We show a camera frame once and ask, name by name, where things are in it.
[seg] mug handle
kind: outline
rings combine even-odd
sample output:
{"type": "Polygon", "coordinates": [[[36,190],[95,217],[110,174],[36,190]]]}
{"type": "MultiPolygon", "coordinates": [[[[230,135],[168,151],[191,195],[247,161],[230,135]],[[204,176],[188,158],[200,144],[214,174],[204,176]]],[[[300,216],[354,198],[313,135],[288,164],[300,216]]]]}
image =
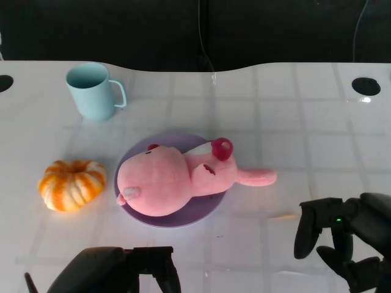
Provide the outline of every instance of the mug handle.
{"type": "Polygon", "coordinates": [[[123,85],[120,82],[115,81],[113,79],[109,79],[109,82],[113,82],[115,84],[118,84],[120,86],[121,93],[122,93],[122,98],[123,98],[122,105],[116,104],[116,105],[114,105],[114,107],[121,107],[121,108],[126,107],[126,93],[125,93],[125,90],[123,89],[123,85]]]}

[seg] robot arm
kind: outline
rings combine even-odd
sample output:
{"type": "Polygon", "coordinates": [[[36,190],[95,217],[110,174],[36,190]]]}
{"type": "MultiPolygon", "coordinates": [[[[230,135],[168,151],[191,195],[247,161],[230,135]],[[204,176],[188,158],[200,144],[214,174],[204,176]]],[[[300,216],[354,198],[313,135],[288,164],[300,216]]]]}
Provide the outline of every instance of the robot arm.
{"type": "MultiPolygon", "coordinates": [[[[163,293],[181,293],[172,247],[88,248],[61,272],[48,293],[139,293],[139,275],[153,275],[163,293]]],[[[37,290],[25,274],[30,293],[37,290]]]]}
{"type": "Polygon", "coordinates": [[[391,197],[364,193],[343,202],[339,198],[301,203],[302,217],[294,243],[294,257],[307,257],[323,228],[331,228],[334,248],[316,249],[322,260],[344,278],[351,293],[377,287],[377,293],[391,292],[391,197]],[[354,262],[355,234],[371,245],[384,259],[354,262]]]}

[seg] table surface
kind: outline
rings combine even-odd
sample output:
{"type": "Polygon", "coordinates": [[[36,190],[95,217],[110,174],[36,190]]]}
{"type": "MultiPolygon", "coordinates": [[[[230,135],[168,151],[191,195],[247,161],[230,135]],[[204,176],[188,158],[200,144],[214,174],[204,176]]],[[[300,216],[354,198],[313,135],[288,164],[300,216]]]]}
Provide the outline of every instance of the table surface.
{"type": "MultiPolygon", "coordinates": [[[[30,272],[46,292],[68,262],[94,246],[171,245],[185,293],[348,293],[316,252],[293,257],[299,203],[391,194],[391,65],[271,63],[216,73],[151,73],[107,65],[129,103],[106,123],[84,121],[65,85],[80,62],[0,62],[15,83],[0,93],[0,288],[27,292],[30,272]],[[363,103],[351,88],[375,78],[363,103]],[[113,176],[125,151],[167,130],[228,137],[242,167],[272,167],[269,187],[235,185],[193,225],[163,230],[117,206],[113,176]],[[76,213],[48,210],[37,191],[56,159],[92,159],[108,170],[98,198],[76,213]],[[273,219],[295,214],[294,219],[273,219]]],[[[378,255],[355,238],[354,260],[378,255]]],[[[318,244],[331,245],[325,231],[318,244]]],[[[159,292],[152,277],[141,293],[159,292]]]]}

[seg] plush ear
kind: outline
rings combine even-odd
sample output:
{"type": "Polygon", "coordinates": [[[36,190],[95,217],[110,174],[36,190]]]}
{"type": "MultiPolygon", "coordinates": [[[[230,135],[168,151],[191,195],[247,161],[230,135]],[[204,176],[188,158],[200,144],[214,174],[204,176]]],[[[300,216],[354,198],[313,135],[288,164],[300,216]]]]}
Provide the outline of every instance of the plush ear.
{"type": "Polygon", "coordinates": [[[248,186],[267,186],[277,180],[277,173],[271,169],[238,170],[238,183],[248,186]]]}
{"type": "Polygon", "coordinates": [[[128,187],[123,191],[123,197],[126,201],[133,200],[141,195],[140,187],[128,187]]]}
{"type": "Polygon", "coordinates": [[[122,194],[119,194],[119,196],[117,197],[117,203],[118,203],[120,206],[123,206],[123,205],[126,203],[126,200],[124,199],[124,197],[123,197],[122,194]]]}

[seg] cable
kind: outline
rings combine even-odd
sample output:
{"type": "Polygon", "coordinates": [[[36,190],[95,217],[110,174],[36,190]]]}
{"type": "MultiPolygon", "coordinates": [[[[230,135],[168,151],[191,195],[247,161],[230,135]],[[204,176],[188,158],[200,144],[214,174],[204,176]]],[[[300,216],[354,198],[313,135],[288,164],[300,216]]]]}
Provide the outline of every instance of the cable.
{"type": "Polygon", "coordinates": [[[366,9],[367,6],[368,6],[368,3],[369,3],[369,0],[367,0],[367,1],[365,2],[365,5],[364,5],[364,7],[363,7],[362,10],[361,10],[359,19],[357,20],[356,28],[354,29],[354,35],[353,35],[353,62],[356,61],[356,36],[357,36],[357,31],[358,31],[358,29],[359,29],[359,24],[360,24],[362,15],[364,14],[364,11],[365,11],[365,9],[366,9]]]}
{"type": "Polygon", "coordinates": [[[201,11],[200,11],[201,10],[201,7],[200,7],[201,4],[200,4],[200,2],[201,2],[201,0],[198,0],[198,33],[199,33],[199,36],[200,36],[201,50],[202,50],[203,54],[205,55],[212,72],[214,72],[213,64],[212,64],[211,60],[209,59],[209,56],[206,53],[205,48],[203,47],[203,41],[202,41],[202,36],[201,36],[201,23],[200,23],[201,22],[201,20],[200,20],[201,19],[201,11]]]}
{"type": "Polygon", "coordinates": [[[4,61],[4,58],[2,57],[1,51],[0,51],[0,60],[4,61]]]}

